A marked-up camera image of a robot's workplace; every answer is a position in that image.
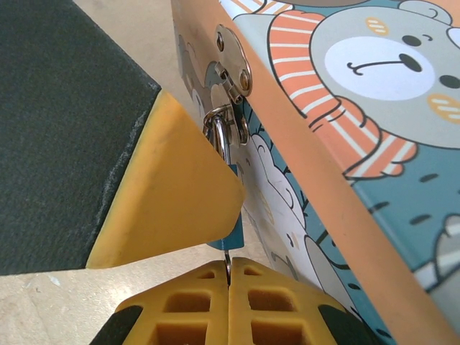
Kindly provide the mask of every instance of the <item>bear face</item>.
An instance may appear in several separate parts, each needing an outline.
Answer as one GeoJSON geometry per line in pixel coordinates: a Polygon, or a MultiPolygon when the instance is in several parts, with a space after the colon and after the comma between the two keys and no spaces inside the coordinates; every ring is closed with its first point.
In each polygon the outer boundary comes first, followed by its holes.
{"type": "Polygon", "coordinates": [[[330,92],[351,99],[382,129],[458,149],[460,29],[438,13],[444,22],[404,9],[340,11],[316,28],[311,57],[330,92]]]}

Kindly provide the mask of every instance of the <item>beige floor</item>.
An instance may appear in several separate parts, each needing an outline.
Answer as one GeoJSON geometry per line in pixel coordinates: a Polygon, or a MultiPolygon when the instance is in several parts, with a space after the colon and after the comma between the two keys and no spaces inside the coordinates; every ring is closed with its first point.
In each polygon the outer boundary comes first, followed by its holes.
{"type": "MultiPolygon", "coordinates": [[[[178,75],[169,0],[76,2],[194,114],[178,75]]],[[[247,245],[234,254],[268,265],[244,225],[247,245]]],[[[89,344],[122,300],[213,259],[221,253],[203,245],[112,270],[0,277],[0,345],[89,344]]]]}

